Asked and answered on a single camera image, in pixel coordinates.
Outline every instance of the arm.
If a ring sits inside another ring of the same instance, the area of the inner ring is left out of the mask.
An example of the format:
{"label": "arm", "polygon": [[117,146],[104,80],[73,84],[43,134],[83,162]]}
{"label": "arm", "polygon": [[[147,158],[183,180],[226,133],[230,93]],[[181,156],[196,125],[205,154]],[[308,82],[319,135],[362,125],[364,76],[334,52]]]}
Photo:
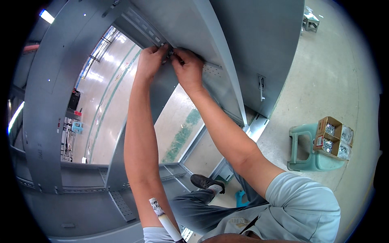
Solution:
{"label": "arm", "polygon": [[158,148],[150,109],[149,87],[168,45],[141,51],[128,105],[124,164],[142,227],[162,227],[150,198],[156,198],[178,229],[159,177]]}
{"label": "arm", "polygon": [[265,198],[272,180],[284,172],[267,160],[257,144],[236,125],[202,86],[203,63],[188,50],[174,49],[172,64],[185,92],[200,112],[219,152]]}

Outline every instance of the sock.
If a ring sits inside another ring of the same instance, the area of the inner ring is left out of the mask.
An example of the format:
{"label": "sock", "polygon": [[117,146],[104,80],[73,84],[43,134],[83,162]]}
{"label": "sock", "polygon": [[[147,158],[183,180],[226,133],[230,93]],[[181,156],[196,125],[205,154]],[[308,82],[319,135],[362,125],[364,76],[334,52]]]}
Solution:
{"label": "sock", "polygon": [[215,193],[215,195],[223,190],[223,188],[217,184],[210,185],[208,189],[211,189]]}

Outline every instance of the hand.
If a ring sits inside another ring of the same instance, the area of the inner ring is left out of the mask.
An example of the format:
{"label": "hand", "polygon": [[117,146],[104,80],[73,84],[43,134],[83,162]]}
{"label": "hand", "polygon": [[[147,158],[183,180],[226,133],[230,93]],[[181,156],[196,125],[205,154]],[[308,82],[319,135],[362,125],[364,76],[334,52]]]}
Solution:
{"label": "hand", "polygon": [[204,63],[189,50],[173,49],[174,54],[171,55],[172,65],[178,77],[178,82],[190,95],[197,91],[203,90],[202,74]]}
{"label": "hand", "polygon": [[135,80],[140,80],[141,82],[146,82],[147,84],[150,84],[155,73],[161,66],[162,59],[166,57],[168,47],[169,45],[165,44],[160,48],[152,46],[143,49],[140,52]]}

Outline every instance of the cigarette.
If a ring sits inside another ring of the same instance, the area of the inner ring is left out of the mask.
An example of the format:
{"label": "cigarette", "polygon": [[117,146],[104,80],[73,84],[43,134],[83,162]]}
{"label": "cigarette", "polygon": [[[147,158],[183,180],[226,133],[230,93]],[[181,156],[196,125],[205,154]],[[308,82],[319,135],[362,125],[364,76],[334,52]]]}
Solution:
{"label": "cigarette", "polygon": [[149,202],[155,214],[157,215],[159,221],[161,222],[162,226],[165,228],[165,230],[168,232],[171,238],[177,243],[186,243],[186,241],[182,238],[181,233],[173,225],[169,217],[165,214],[165,212],[159,205],[157,199],[151,198],[149,199]]}

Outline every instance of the plastic bag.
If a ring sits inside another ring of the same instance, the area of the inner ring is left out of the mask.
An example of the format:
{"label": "plastic bag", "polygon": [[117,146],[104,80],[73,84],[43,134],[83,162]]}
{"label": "plastic bag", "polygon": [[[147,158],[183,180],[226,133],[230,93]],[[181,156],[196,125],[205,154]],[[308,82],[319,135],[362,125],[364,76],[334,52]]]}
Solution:
{"label": "plastic bag", "polygon": [[354,136],[354,132],[348,126],[342,126],[342,134],[340,135],[340,139],[345,141],[347,144],[351,144],[352,136]]}
{"label": "plastic bag", "polygon": [[345,141],[341,140],[338,150],[338,157],[345,160],[350,160],[351,147]]}
{"label": "plastic bag", "polygon": [[305,10],[304,10],[304,13],[305,13],[305,14],[307,14],[307,13],[312,13],[312,12],[313,12],[313,10],[312,10],[310,7],[305,6]]}

